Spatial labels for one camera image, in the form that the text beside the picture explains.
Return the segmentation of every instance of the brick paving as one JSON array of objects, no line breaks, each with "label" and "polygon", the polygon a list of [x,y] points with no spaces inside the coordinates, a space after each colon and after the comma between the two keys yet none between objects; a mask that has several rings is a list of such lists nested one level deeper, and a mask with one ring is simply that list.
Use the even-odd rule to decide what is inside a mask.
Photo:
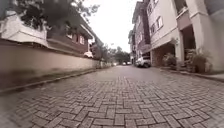
[{"label": "brick paving", "polygon": [[224,84],[114,67],[0,97],[1,128],[224,128]]}]

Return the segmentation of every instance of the sky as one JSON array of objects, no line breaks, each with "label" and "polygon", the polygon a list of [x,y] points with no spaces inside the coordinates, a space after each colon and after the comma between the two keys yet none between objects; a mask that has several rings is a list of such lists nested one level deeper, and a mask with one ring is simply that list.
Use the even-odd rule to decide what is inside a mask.
[{"label": "sky", "polygon": [[130,52],[128,33],[133,28],[132,16],[137,0],[86,0],[86,5],[99,4],[90,17],[90,26],[103,43],[111,48],[120,46]]}]

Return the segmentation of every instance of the white car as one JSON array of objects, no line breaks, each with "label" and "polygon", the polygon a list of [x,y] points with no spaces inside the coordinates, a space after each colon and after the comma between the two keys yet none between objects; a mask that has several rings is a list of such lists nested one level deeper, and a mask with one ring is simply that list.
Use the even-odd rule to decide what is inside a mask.
[{"label": "white car", "polygon": [[136,61],[137,67],[149,68],[151,66],[151,61],[149,56],[143,56]]},{"label": "white car", "polygon": [[93,53],[92,52],[85,52],[84,56],[86,56],[88,58],[93,58]]}]

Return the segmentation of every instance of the curb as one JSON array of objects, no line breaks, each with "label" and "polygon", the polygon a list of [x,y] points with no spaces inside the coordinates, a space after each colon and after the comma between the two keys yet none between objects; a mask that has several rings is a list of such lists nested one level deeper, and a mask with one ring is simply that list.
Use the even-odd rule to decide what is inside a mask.
[{"label": "curb", "polygon": [[171,70],[165,70],[165,69],[161,69],[161,71],[166,71],[166,72],[170,72],[170,73],[175,73],[175,74],[181,74],[181,75],[185,75],[185,76],[195,76],[195,77],[199,77],[199,78],[204,78],[204,79],[208,79],[208,80],[213,80],[213,81],[218,81],[218,82],[222,82],[224,83],[224,79],[221,78],[214,78],[214,77],[209,77],[209,76],[205,76],[205,75],[201,75],[201,74],[195,74],[195,73],[189,73],[189,72],[178,72],[178,71],[171,71]]},{"label": "curb", "polygon": [[78,77],[78,76],[82,76],[82,75],[85,75],[85,74],[89,74],[89,73],[93,73],[93,72],[97,72],[97,71],[101,71],[101,70],[103,70],[103,69],[92,69],[92,70],[89,70],[89,71],[84,71],[84,72],[80,72],[80,73],[73,74],[73,75],[67,75],[67,76],[58,77],[58,78],[55,78],[55,79],[43,80],[43,81],[39,81],[39,82],[35,82],[35,83],[26,84],[26,85],[23,85],[23,86],[18,86],[18,87],[14,87],[14,88],[5,89],[5,90],[0,91],[0,96],[10,94],[10,93],[13,93],[13,92],[24,91],[26,89],[31,89],[31,88],[35,88],[35,87],[38,87],[38,86],[43,86],[43,85],[48,84],[48,83],[53,83],[53,82],[57,82],[57,81],[72,78],[72,77]]}]

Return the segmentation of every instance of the building facade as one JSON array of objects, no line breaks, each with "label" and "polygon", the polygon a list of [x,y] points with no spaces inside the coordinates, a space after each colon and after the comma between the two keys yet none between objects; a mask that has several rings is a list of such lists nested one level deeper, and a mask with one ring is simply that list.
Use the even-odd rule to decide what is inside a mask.
[{"label": "building facade", "polygon": [[132,18],[133,30],[129,33],[129,44],[132,51],[132,61],[142,56],[150,56],[149,22],[147,17],[148,1],[137,2]]},{"label": "building facade", "polygon": [[[5,2],[4,6],[7,8],[0,9],[0,38],[84,57],[93,57],[90,51],[92,42],[102,43],[98,41],[97,35],[75,9],[54,20],[54,25],[51,28],[43,25],[42,29],[40,27],[34,29],[32,25],[26,25],[21,20],[15,11],[16,9],[13,8],[13,4]],[[53,8],[48,13],[53,15],[55,12],[57,10]]]},{"label": "building facade", "polygon": [[161,66],[167,53],[184,65],[187,49],[206,54],[213,71],[224,70],[223,0],[149,0],[151,61]]}]

